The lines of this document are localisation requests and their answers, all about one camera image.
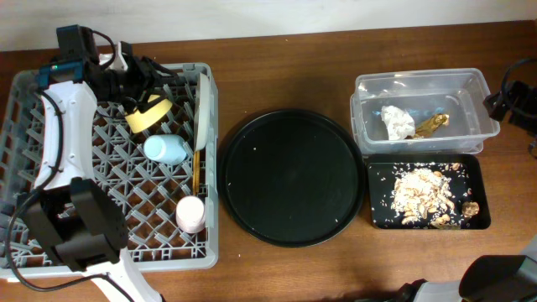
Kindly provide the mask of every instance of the black round tray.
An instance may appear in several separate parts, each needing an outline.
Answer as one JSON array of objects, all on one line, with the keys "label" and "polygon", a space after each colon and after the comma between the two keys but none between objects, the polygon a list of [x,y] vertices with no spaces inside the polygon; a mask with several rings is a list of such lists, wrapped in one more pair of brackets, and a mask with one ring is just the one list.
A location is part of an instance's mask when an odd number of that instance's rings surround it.
[{"label": "black round tray", "polygon": [[362,155],[320,114],[281,110],[255,118],[222,153],[218,190],[229,214],[255,237],[305,247],[335,236],[362,206]]}]

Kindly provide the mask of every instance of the black plate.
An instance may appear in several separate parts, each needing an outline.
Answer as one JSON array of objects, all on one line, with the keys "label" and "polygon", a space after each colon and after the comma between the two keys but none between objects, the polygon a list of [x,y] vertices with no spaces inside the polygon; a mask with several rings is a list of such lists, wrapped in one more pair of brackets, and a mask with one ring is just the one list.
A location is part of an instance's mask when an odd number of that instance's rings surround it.
[{"label": "black plate", "polygon": [[[490,226],[491,218],[488,210],[487,196],[483,185],[481,168],[476,157],[470,154],[416,154],[416,155],[393,155],[376,154],[367,160],[369,180],[369,195],[371,199],[373,225],[383,229],[412,229],[434,228],[429,225],[430,216],[427,220],[421,220],[408,225],[403,225],[403,213],[397,216],[390,206],[394,198],[392,191],[396,175],[395,170],[412,171],[416,163],[427,164],[425,167],[433,171],[440,171],[444,176],[450,177],[450,191],[455,203],[452,221],[459,221],[461,229],[486,229]],[[446,164],[459,163],[457,170],[448,169]],[[469,221],[465,221],[461,215],[462,204],[465,201],[475,201],[479,205],[479,213]]]},{"label": "black plate", "polygon": [[255,237],[305,247],[343,230],[359,211],[365,168],[347,132],[322,115],[282,110],[258,117],[227,145],[219,192]]}]

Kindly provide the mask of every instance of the gray dish rack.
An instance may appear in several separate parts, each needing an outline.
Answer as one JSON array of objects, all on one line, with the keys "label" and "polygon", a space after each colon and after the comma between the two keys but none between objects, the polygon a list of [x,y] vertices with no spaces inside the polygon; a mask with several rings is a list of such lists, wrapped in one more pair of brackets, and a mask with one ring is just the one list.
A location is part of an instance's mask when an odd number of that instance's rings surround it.
[{"label": "gray dish rack", "polygon": [[[128,250],[142,272],[211,268],[218,260],[218,90],[207,64],[164,66],[186,84],[163,89],[175,104],[159,123],[133,134],[125,121],[96,114],[92,134],[95,181],[122,207],[129,229]],[[207,145],[201,151],[199,194],[206,203],[206,228],[191,235],[177,227],[175,206],[192,191],[194,98],[200,73],[211,82],[211,120]],[[35,71],[22,71],[13,79],[0,134],[0,279],[14,279],[3,254],[3,240],[16,196],[31,187],[41,162],[44,115],[42,103],[29,92],[34,77]],[[99,103],[97,110],[109,117],[123,114],[121,107],[111,103]],[[187,142],[188,159],[175,166],[146,159],[143,141],[161,133],[181,135]],[[71,212],[67,208],[61,215]],[[66,266],[53,265],[22,221],[17,221],[12,238],[13,259],[26,278],[79,275]]]}]

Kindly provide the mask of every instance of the brown wooden tabletop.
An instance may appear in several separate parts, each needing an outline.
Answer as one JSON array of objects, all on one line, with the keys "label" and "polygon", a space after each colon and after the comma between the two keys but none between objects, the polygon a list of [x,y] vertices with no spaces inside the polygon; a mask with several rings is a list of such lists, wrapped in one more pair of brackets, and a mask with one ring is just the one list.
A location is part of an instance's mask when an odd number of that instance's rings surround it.
[{"label": "brown wooden tabletop", "polygon": [[[475,67],[490,90],[497,91],[510,64],[537,55],[535,29],[531,21],[378,29],[136,44],[134,52],[159,63],[211,66],[220,92],[222,141],[255,112],[276,108],[325,114],[351,132],[349,98],[354,81],[363,74]],[[0,53],[0,100],[7,101],[18,71],[36,69],[56,52]],[[214,268],[144,276],[168,301],[347,300],[389,296],[417,279],[460,279],[479,256],[519,253],[537,233],[537,160],[527,152],[532,138],[506,122],[501,129],[478,155],[493,221],[487,230],[378,230],[372,227],[366,199],[359,216],[338,236],[318,246],[289,249],[250,236],[220,206],[220,258]],[[0,300],[105,297],[92,283],[41,294],[2,280]]]}]

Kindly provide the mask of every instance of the white tissue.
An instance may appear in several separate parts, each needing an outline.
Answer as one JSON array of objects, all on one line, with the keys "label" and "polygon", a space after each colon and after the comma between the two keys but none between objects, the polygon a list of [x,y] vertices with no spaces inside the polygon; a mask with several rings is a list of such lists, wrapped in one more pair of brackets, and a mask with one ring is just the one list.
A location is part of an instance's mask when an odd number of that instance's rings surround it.
[{"label": "white tissue", "polygon": [[405,139],[409,135],[416,133],[414,119],[405,110],[396,106],[383,106],[380,112],[388,129],[389,140]]}]

